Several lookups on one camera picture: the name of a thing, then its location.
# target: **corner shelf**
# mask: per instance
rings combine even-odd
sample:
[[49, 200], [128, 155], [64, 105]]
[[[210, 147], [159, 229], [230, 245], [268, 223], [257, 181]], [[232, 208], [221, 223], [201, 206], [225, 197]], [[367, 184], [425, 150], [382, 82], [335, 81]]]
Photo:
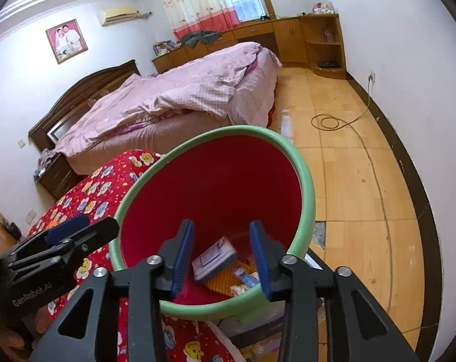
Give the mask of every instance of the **corner shelf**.
[[[326, 78], [345, 79], [345, 51], [338, 15], [305, 15], [300, 17], [300, 23], [312, 72]], [[333, 42], [327, 42], [325, 32], [333, 34]], [[340, 68], [320, 68], [323, 62], [334, 62]]]
[[320, 68], [315, 62], [310, 65], [312, 72], [325, 78], [345, 79], [345, 69], [340, 68]]

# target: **metal screw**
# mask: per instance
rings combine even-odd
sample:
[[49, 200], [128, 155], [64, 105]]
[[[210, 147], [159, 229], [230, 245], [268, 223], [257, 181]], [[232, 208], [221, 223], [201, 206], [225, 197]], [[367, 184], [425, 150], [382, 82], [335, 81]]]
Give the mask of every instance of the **metal screw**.
[[96, 268], [94, 269], [93, 274], [96, 278], [101, 278], [107, 275], [107, 269], [105, 269], [104, 267]]
[[161, 256], [158, 256], [157, 254], [155, 254], [153, 256], [149, 256], [146, 261], [149, 265], [157, 265], [161, 261], [163, 261], [163, 259]]
[[352, 275], [352, 270], [350, 268], [348, 268], [348, 267], [338, 267], [337, 268], [337, 273], [340, 276], [343, 276], [344, 278], [347, 278], [350, 275]]
[[283, 256], [281, 258], [281, 262], [283, 264], [288, 264], [288, 265], [293, 265], [298, 261], [298, 259], [295, 256], [292, 256], [291, 254], [287, 254], [286, 256]]

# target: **red floral blanket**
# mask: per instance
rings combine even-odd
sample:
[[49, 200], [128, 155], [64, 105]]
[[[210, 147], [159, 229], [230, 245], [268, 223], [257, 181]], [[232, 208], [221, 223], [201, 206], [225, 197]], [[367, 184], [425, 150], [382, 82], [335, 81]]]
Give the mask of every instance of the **red floral blanket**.
[[[92, 222], [114, 216], [127, 191], [160, 155], [148, 151], [131, 150], [116, 156], [73, 187], [37, 224], [29, 235], [45, 229], [51, 221], [63, 222], [81, 212]], [[49, 303], [52, 319], [74, 295], [80, 284], [97, 267], [112, 271], [108, 245], [84, 259], [75, 272], [77, 286], [67, 295]], [[118, 326], [118, 362], [127, 361], [127, 300], [121, 300]], [[163, 316], [163, 334], [169, 360], [177, 362], [241, 362], [239, 351], [220, 330], [210, 322], [196, 322]]]

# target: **person's hand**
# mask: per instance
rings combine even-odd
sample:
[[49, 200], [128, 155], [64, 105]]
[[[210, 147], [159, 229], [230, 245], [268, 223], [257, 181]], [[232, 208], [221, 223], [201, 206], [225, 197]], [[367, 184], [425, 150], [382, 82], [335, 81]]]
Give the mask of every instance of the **person's hand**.
[[[36, 331], [43, 334], [51, 322], [47, 306], [39, 309], [34, 320]], [[40, 338], [35, 339], [32, 347], [35, 347], [39, 340]], [[6, 327], [0, 327], [0, 347], [12, 362], [26, 362], [29, 357], [29, 353], [24, 350], [22, 337]]]

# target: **framed wedding photo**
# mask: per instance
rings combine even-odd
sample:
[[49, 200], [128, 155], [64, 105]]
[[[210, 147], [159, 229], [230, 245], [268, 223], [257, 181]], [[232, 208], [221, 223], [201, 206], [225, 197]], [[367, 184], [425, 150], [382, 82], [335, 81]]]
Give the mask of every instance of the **framed wedding photo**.
[[58, 64], [87, 50], [76, 19], [49, 28], [46, 33]]

